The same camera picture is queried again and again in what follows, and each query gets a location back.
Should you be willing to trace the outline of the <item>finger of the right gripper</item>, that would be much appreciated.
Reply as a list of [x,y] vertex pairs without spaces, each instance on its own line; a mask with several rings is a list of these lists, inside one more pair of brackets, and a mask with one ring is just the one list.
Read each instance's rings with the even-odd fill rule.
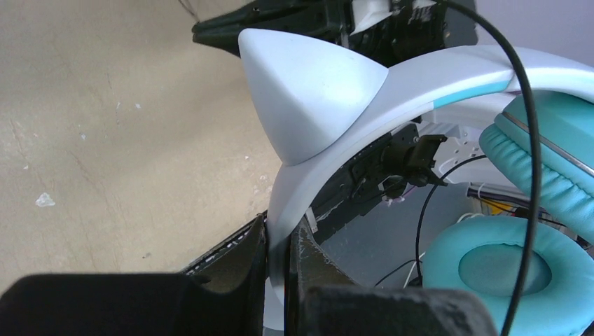
[[340,43],[348,35],[347,1],[250,1],[232,12],[196,23],[193,42],[240,56],[244,29],[268,29]]

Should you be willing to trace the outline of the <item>teal white cat headphones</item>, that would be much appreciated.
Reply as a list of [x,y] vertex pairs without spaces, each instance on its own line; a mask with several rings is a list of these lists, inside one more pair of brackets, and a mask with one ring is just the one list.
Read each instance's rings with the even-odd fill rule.
[[[268,29],[238,37],[251,99],[282,161],[268,212],[270,283],[285,310],[286,252],[302,219],[366,288],[459,290],[496,335],[593,326],[593,68],[499,45],[446,48],[385,67]],[[459,127],[482,153],[402,202],[381,202],[326,241],[308,207],[332,175],[408,123]]]

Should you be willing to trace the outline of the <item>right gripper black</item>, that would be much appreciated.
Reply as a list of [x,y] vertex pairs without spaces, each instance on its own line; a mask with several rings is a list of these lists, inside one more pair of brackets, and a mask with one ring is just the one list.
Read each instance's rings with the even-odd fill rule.
[[385,67],[444,48],[478,43],[476,24],[435,1],[353,1],[345,44]]

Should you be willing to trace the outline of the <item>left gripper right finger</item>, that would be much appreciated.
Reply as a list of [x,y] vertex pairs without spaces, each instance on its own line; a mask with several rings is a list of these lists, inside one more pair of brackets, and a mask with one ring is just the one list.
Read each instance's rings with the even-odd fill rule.
[[355,283],[322,251],[306,219],[291,233],[286,261],[286,335],[497,334],[468,292]]

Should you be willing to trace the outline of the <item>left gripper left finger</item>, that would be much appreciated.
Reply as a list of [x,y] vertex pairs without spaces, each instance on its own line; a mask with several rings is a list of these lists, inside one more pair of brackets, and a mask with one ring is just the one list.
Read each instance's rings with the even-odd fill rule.
[[2,335],[260,335],[265,217],[177,273],[33,274],[1,296]]

